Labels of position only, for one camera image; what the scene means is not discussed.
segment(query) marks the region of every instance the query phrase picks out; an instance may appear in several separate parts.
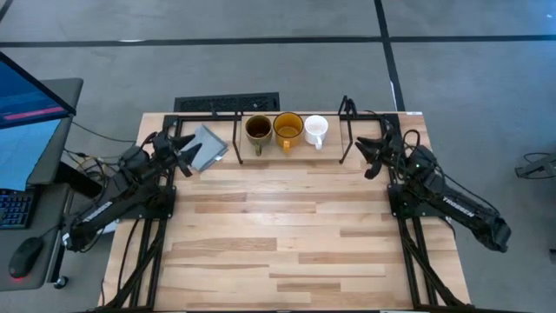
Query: wooden tabletop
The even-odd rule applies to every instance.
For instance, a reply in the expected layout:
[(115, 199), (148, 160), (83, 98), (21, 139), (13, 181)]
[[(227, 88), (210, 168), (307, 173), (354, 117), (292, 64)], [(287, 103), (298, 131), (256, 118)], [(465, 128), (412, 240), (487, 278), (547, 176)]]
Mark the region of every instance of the wooden tabletop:
[[(163, 117), (144, 114), (138, 142), (160, 130)], [(185, 123), (183, 134), (193, 133), (199, 124)], [(201, 174), (176, 175), (178, 197), (166, 231), (155, 310), (412, 308), (385, 170), (372, 181), (365, 179), (367, 165), (355, 147), (344, 164), (240, 165), (231, 144), (233, 123), (203, 124), (230, 151)], [(402, 132), (418, 130), (421, 143), (430, 147), (423, 116), (400, 113), (400, 124)], [(341, 128), (346, 146), (346, 122)], [(381, 135), (377, 122), (352, 122), (352, 128), (354, 138)], [(452, 231), (438, 218), (421, 220), (433, 268), (468, 303)], [(116, 293), (132, 224), (122, 222), (116, 230), (104, 278), (107, 301)], [(142, 222), (132, 237), (124, 281), (135, 268), (141, 234)], [(422, 273), (418, 265), (416, 269), (420, 298), (426, 303)], [(145, 303), (148, 280), (142, 280), (140, 303)]]

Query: computer screen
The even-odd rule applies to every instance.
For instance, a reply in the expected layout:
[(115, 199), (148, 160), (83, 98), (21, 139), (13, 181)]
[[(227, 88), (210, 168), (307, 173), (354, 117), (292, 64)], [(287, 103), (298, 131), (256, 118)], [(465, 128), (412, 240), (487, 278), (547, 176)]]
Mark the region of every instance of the computer screen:
[(75, 114), (75, 109), (0, 52), (0, 129)]

